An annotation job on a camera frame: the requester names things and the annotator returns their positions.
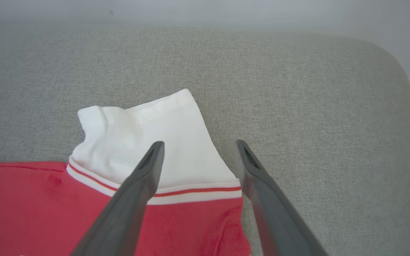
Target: garment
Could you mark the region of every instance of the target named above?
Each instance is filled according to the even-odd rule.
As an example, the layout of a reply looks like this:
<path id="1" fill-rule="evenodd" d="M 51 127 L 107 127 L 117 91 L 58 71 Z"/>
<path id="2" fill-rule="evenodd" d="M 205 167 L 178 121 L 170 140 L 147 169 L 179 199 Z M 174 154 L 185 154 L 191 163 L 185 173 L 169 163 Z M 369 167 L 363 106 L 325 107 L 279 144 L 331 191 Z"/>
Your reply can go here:
<path id="1" fill-rule="evenodd" d="M 164 163 L 136 255 L 250 254 L 238 179 L 213 146 L 188 90 L 126 110 L 93 106 L 78 115 L 86 137 L 67 165 L 0 164 L 2 254 L 69 253 L 158 140 L 165 142 Z M 38 240 L 42 248 L 31 244 Z"/>

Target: red seam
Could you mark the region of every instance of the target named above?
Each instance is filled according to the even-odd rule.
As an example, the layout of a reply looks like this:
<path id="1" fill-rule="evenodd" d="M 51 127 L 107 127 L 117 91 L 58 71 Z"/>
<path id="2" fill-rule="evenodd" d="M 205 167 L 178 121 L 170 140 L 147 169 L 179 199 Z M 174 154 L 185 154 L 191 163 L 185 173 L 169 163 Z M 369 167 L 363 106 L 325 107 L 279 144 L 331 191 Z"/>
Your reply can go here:
<path id="1" fill-rule="evenodd" d="M 204 192 L 215 192 L 215 191 L 240 191 L 241 187 L 235 188 L 191 188 L 184 191 L 174 191 L 168 193 L 157 193 L 154 197 L 164 197 L 164 196 L 176 196 L 178 194 L 184 193 L 204 193 Z"/>
<path id="2" fill-rule="evenodd" d="M 0 165 L 0 167 L 6 167 L 6 168 L 25 168 L 25 169 L 31 169 L 31 170 L 45 170 L 45 171 L 64 172 L 63 170 L 44 169 L 44 168 L 33 168 L 33 167 L 26 167 L 26 166 L 7 166 L 7 165 Z"/>
<path id="3" fill-rule="evenodd" d="M 111 187 L 111 186 L 105 184 L 104 182 L 101 182 L 101 181 L 97 180 L 96 178 L 93 178 L 93 177 L 87 175 L 86 173 L 83 173 L 83 172 L 77 170 L 77 169 L 76 169 L 75 167 L 73 167 L 72 164 L 70 164 L 70 163 L 69 163 L 69 166 L 72 168 L 72 170 L 74 170 L 74 171 L 77 172 L 78 174 L 83 175 L 83 176 L 85 176 L 85 177 L 87 177 L 87 178 L 90 178 L 90 179 L 92 179 L 93 181 L 99 183 L 100 185 L 102 185 L 102 186 L 104 186 L 104 187 L 106 187 L 106 188 L 108 188 L 108 189 L 110 189 L 110 190 L 112 190 L 112 191 L 117 191 L 117 188 Z"/>

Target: white fabric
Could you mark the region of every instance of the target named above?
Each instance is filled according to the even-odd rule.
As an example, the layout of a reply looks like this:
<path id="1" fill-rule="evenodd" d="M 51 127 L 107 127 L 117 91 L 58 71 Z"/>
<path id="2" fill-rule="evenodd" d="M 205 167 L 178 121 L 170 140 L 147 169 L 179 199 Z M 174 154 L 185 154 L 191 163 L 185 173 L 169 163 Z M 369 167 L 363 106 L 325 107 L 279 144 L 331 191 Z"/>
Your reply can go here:
<path id="1" fill-rule="evenodd" d="M 87 107 L 78 116 L 86 137 L 70 156 L 78 172 L 70 167 L 68 172 L 102 193 L 113 194 L 109 188 L 119 187 L 155 141 L 165 143 L 159 189 L 238 182 L 187 89 L 129 109 Z"/>

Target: gray cushion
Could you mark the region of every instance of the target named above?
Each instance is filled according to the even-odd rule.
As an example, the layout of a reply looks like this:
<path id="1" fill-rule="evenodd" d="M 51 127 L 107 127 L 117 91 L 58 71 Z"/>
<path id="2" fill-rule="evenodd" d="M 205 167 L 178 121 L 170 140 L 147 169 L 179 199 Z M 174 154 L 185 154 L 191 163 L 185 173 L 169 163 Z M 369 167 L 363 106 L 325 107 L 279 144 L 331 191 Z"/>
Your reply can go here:
<path id="1" fill-rule="evenodd" d="M 410 255 L 410 86 L 375 45 L 138 26 L 0 26 L 0 161 L 63 161 L 77 110 L 188 88 L 234 170 L 247 141 L 332 256 Z M 243 228 L 262 255 L 251 205 Z"/>

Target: white surface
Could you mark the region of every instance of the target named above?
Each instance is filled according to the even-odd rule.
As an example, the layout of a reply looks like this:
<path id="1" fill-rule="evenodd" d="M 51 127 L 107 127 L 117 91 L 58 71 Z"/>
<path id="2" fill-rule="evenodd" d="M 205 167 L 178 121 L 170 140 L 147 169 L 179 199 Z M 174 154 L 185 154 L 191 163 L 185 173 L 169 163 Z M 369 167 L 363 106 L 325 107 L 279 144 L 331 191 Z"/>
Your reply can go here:
<path id="1" fill-rule="evenodd" d="M 410 0 L 0 0 L 0 21 L 64 19 L 348 36 L 393 54 L 410 78 Z"/>
<path id="2" fill-rule="evenodd" d="M 67 170 L 102 193 L 113 193 L 110 188 L 121 185 L 156 141 L 165 143 L 158 189 L 238 184 L 213 145 L 187 89 L 129 109 L 87 107 L 79 110 L 78 116 L 85 141 L 75 147 L 69 160 L 72 168 Z"/>

